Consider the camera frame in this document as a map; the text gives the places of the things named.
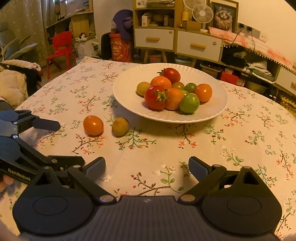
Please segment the white desk fan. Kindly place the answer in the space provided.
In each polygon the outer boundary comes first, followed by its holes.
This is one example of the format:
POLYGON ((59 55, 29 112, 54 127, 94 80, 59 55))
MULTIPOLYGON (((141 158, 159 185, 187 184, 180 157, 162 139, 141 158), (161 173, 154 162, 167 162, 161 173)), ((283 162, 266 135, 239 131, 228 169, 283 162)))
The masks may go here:
POLYGON ((206 4, 197 4, 192 9, 193 18, 201 23, 201 32, 208 32, 206 25, 213 20, 214 13, 210 6, 206 4))

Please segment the brown round fruit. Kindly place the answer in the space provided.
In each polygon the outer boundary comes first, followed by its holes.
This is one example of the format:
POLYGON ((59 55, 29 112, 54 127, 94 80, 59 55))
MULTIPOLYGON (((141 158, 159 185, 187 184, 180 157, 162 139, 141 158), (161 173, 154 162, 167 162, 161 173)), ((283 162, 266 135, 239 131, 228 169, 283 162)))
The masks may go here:
POLYGON ((182 83, 182 82, 175 82, 171 85, 172 88, 176 88, 176 89, 179 89, 179 90, 183 90, 185 85, 182 83))

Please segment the low wooden sideboard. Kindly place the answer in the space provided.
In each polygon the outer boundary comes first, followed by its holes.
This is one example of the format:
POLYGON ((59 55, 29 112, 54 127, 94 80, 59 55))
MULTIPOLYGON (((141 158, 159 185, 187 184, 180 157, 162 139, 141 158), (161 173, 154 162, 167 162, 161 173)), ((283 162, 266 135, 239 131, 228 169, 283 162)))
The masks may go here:
POLYGON ((295 95, 295 69, 259 53, 254 48, 240 45, 222 45, 220 61, 258 83, 274 85, 276 88, 295 95))

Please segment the red plastic chair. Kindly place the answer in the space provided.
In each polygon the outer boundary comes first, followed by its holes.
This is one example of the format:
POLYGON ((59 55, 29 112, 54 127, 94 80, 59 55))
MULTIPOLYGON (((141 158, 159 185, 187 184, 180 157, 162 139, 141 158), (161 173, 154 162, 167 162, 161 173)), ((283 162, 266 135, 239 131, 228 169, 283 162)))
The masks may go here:
POLYGON ((61 66, 55 61, 56 58, 65 56, 66 68, 70 69, 70 58, 75 60, 75 56, 72 53, 72 32, 65 31, 55 35, 52 38, 54 53, 46 57, 47 64, 47 79, 50 79, 50 62, 53 63, 59 70, 61 66))

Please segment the white fluted plate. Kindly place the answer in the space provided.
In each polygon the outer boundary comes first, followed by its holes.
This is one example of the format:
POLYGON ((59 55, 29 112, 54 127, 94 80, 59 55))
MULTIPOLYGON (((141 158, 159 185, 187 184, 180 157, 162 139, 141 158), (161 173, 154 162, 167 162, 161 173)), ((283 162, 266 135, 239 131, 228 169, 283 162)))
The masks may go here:
POLYGON ((177 64, 145 64, 122 73, 113 95, 124 108, 165 123, 197 123, 224 111, 226 90, 210 75, 177 64))

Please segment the orange printed barrel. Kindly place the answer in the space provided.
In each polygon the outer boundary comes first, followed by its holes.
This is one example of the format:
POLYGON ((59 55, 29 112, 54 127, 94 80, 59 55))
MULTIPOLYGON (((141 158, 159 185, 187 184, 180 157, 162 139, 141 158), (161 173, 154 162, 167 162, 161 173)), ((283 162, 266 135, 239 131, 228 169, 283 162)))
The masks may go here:
POLYGON ((123 39, 119 33, 110 33, 109 37, 112 60, 118 62, 130 62, 132 60, 132 42, 123 39))

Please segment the small orange fruit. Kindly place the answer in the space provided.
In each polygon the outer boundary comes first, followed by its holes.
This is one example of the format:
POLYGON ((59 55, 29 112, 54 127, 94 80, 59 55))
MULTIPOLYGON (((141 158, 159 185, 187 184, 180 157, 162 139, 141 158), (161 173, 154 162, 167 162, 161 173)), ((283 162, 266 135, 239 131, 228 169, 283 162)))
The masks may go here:
POLYGON ((199 84, 195 88, 195 94, 199 97, 200 102, 208 102, 212 97, 212 88, 205 83, 199 84))

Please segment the tan longan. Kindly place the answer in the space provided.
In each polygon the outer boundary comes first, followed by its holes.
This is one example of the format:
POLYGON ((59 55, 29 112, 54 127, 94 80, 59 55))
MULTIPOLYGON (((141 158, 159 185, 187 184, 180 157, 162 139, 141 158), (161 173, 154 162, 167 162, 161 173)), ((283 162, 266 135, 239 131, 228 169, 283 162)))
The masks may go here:
POLYGON ((129 121, 126 118, 116 118, 112 124, 112 133, 116 137, 124 136, 130 129, 129 121))
POLYGON ((148 82, 141 82, 137 85, 136 92, 139 96, 144 96, 146 91, 151 87, 148 82))

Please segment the grey curtain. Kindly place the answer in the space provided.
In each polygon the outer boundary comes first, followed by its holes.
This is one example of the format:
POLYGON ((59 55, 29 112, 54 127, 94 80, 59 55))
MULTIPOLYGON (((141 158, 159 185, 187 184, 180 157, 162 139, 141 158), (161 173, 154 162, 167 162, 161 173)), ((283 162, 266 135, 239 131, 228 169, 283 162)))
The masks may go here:
POLYGON ((37 43, 37 47, 25 54, 24 58, 30 62, 36 62, 40 66, 46 65, 46 57, 49 55, 47 41, 47 10, 52 1, 1 1, 1 22, 7 23, 21 40, 26 39, 21 47, 37 43))

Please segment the green tomato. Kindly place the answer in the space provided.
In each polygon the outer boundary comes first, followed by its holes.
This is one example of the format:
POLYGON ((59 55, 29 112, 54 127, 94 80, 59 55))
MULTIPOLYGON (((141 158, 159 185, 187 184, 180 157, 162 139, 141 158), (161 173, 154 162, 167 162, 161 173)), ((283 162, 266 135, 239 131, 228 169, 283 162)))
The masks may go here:
POLYGON ((193 114, 199 105, 199 97, 196 94, 189 93, 180 102, 180 111, 184 114, 193 114))
POLYGON ((184 94, 184 96, 186 96, 189 92, 187 92, 186 90, 181 89, 181 92, 184 94))
POLYGON ((189 93, 195 93, 197 85, 195 83, 188 83, 185 85, 184 90, 189 93))

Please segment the orange tomato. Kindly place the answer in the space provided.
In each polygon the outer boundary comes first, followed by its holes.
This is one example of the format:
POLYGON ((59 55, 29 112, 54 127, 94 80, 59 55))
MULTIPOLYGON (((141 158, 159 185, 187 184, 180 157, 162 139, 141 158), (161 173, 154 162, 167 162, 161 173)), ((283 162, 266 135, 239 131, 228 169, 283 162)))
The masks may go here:
POLYGON ((176 88, 170 88, 166 91, 167 101, 165 105, 166 110, 176 111, 179 109, 180 102, 185 97, 184 94, 176 88))

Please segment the red storage box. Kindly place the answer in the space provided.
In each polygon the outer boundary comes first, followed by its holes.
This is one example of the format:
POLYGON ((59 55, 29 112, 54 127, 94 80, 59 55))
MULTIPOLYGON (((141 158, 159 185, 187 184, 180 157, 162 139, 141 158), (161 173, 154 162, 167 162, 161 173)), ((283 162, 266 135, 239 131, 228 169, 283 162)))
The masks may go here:
POLYGON ((245 85, 245 80, 239 78, 238 76, 231 74, 231 73, 227 73, 225 71, 222 71, 220 74, 220 80, 233 84, 233 85, 237 85, 237 86, 241 86, 243 87, 245 85))

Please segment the framed cat picture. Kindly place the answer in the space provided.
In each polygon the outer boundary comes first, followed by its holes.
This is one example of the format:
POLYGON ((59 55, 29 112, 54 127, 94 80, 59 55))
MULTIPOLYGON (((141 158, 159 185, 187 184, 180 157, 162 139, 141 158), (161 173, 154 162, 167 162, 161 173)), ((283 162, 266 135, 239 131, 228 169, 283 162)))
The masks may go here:
POLYGON ((213 11, 213 19, 210 22, 210 26, 235 33, 239 3, 231 0, 215 0, 210 1, 210 7, 213 11))

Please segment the red tomato with stem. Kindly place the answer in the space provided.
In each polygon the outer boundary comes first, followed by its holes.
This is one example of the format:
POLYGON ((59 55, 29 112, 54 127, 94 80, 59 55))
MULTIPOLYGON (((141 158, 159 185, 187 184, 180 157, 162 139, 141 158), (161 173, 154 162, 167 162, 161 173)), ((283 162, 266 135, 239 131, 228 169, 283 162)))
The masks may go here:
POLYGON ((160 72, 158 72, 160 76, 164 76, 168 78, 172 84, 179 82, 181 80, 180 73, 174 68, 164 68, 160 72))

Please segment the purple plush toy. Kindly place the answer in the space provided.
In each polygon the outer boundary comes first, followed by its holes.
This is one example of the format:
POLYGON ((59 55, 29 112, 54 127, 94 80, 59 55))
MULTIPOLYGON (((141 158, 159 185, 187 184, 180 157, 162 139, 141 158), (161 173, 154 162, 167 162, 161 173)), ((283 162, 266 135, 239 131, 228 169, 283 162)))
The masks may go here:
POLYGON ((133 12, 129 9, 122 9, 114 15, 113 21, 122 39, 131 40, 133 35, 133 12))

